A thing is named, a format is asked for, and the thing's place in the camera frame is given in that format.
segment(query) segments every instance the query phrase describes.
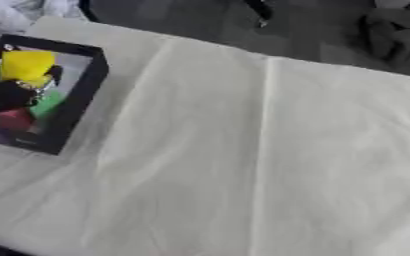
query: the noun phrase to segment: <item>table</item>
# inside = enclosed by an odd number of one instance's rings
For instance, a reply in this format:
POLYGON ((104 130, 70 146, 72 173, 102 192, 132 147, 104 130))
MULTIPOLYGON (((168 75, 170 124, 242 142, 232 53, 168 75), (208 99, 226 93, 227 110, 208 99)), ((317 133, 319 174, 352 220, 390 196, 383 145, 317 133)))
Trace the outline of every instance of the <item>table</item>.
POLYGON ((58 157, 0 146, 35 255, 410 255, 410 77, 82 21, 110 76, 58 157))

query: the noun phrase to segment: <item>black frame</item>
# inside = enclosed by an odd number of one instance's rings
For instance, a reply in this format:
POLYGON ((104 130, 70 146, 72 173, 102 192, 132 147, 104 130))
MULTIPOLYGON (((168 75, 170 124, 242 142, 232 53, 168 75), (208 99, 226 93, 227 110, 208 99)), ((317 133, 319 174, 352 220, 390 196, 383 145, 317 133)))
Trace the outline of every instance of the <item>black frame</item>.
POLYGON ((48 121, 53 125, 49 125, 40 134, 0 128, 0 136, 5 139, 4 142, 0 141, 1 144, 58 155, 107 77, 109 66, 103 50, 94 46, 16 35, 4 35, 0 41, 11 45, 92 58, 71 93, 48 121))

